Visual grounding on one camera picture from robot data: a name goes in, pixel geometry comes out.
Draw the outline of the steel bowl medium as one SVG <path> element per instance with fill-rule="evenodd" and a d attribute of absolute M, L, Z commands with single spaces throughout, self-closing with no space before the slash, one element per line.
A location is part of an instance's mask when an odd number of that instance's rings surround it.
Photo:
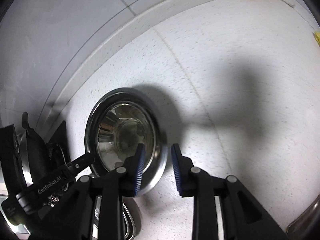
<path fill-rule="evenodd" d="M 121 101 L 109 107 L 99 125 L 97 149 L 104 168 L 112 171 L 133 156 L 138 144 L 145 146 L 144 172 L 156 149 L 155 126 L 139 104 Z"/>

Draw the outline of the yellow cloth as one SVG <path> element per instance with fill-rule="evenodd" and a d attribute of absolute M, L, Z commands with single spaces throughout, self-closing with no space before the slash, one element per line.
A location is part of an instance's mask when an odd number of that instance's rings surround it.
<path fill-rule="evenodd" d="M 317 41 L 318 45 L 320 46 L 320 32 L 316 31 L 313 33 L 315 40 Z"/>

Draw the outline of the steel sink edge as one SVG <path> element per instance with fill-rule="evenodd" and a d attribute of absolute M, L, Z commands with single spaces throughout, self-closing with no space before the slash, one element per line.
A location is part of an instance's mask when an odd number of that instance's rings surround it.
<path fill-rule="evenodd" d="M 288 239 L 320 239 L 319 237 L 319 196 L 288 227 Z"/>

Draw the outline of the small steel plate with label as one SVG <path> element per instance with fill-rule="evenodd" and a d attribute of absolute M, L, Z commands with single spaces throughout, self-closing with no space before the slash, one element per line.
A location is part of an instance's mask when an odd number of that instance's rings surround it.
<path fill-rule="evenodd" d="M 143 144 L 140 196 L 159 182 L 168 158 L 163 118 L 151 99 L 134 88 L 114 89 L 99 99 L 89 114 L 84 144 L 95 156 L 90 169 L 97 177 L 120 167 Z"/>

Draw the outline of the large steel plate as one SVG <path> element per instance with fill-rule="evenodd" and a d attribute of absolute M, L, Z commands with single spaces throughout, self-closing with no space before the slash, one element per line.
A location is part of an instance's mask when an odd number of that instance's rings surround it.
<path fill-rule="evenodd" d="M 123 198 L 97 196 L 92 239 L 134 239 L 136 226 Z"/>

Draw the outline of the black glass cooktop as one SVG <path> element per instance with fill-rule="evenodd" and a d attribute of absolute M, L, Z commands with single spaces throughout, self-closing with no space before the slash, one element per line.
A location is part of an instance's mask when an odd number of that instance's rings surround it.
<path fill-rule="evenodd" d="M 71 161 L 66 122 L 61 122 L 60 126 L 54 132 L 47 142 L 50 158 L 64 160 L 66 163 Z"/>

